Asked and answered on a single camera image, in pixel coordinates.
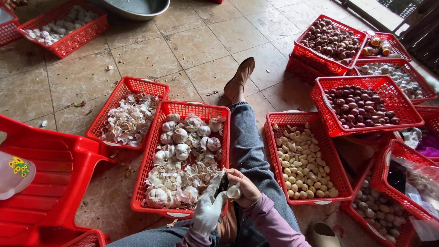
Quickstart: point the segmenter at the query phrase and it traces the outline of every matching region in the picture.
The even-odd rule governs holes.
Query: white work glove
[[[209,235],[215,230],[218,219],[221,217],[223,205],[227,200],[227,192],[222,191],[216,198],[213,198],[216,190],[220,186],[221,175],[214,177],[206,189],[204,195],[197,202],[192,220],[192,228],[209,238]]]

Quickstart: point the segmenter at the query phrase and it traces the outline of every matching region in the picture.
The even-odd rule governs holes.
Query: purple cloth
[[[416,151],[426,157],[439,157],[439,143],[436,136],[423,137],[416,147]]]
[[[293,230],[273,206],[274,202],[261,193],[259,199],[243,211],[249,220],[255,222],[270,246],[311,247],[305,236]],[[211,243],[211,239],[203,237],[191,226],[176,247],[209,247]]]

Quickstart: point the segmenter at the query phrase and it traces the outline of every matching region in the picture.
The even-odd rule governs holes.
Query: hand
[[[221,175],[217,175],[211,180],[205,193],[198,200],[192,216],[194,221],[192,228],[206,238],[209,238],[209,235],[215,230],[223,205],[227,200],[225,191],[219,193],[216,198],[213,197],[220,183]]]
[[[226,172],[227,178],[232,185],[240,183],[239,188],[241,189],[242,196],[235,200],[239,206],[248,208],[259,199],[261,192],[259,192],[258,188],[248,177],[236,169],[226,169]]]

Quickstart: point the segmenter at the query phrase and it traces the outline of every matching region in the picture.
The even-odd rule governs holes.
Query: tiled floor
[[[17,14],[28,20],[56,3],[60,1],[34,1]],[[133,22],[109,15],[110,29],[104,35],[62,60],[22,39],[0,47],[0,114],[35,127],[47,120],[45,129],[84,135],[122,76],[168,84],[171,100],[227,105],[225,98],[207,94],[222,94],[238,64],[254,56],[256,68],[245,94],[264,136],[268,112],[298,107],[316,110],[309,96],[312,87],[284,68],[294,39],[318,14],[369,29],[330,0],[224,0],[221,5],[171,0],[167,12],[153,21]],[[413,64],[423,76],[435,80]],[[108,65],[114,69],[106,71]],[[87,102],[84,107],[70,106],[83,100]],[[95,173],[77,212],[78,225],[99,228],[114,241],[169,223],[169,219],[130,209],[140,155],[120,153],[118,165]],[[351,245],[358,235],[365,246],[375,246],[350,219],[339,218],[335,209],[337,205],[293,207],[302,231],[311,220],[326,219],[329,224],[352,229],[340,238],[343,246]]]

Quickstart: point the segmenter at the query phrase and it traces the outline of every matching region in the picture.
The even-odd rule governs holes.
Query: leg
[[[161,228],[146,230],[139,232],[106,246],[108,247],[174,247],[175,244],[180,241],[189,229],[189,225],[192,224],[192,220],[183,220],[176,222],[174,227],[167,228],[163,226]],[[216,246],[219,240],[218,231],[215,230],[210,235],[212,238],[211,247]]]
[[[238,68],[237,74],[239,74],[240,69],[246,71],[242,67],[241,65]],[[249,76],[244,77],[244,84]],[[270,171],[270,164],[263,153],[264,143],[256,125],[255,113],[253,108],[244,101],[244,87],[237,86],[242,85],[242,81],[235,83],[234,81],[232,80],[224,90],[232,101],[230,107],[230,164],[247,176],[260,192],[266,194],[275,203],[274,208],[279,214],[295,231],[300,232],[293,212],[285,199],[285,194],[274,179],[274,174]],[[240,214],[238,220],[240,225],[237,238],[238,246],[268,246],[262,233],[255,228],[253,222],[246,219],[245,214]]]

